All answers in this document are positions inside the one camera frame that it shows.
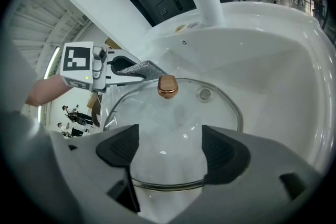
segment sink drain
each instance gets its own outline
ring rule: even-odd
[[[201,87],[197,91],[196,97],[199,100],[199,102],[209,103],[214,98],[214,92],[209,88]]]

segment human arm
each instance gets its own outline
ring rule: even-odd
[[[72,89],[64,84],[62,77],[58,74],[49,79],[41,79],[35,82],[31,89],[26,104],[40,106],[53,101]]]

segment ceiling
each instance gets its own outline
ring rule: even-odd
[[[55,74],[64,43],[88,22],[68,0],[13,0],[7,16],[13,44],[43,78],[57,46],[61,47],[49,75]]]

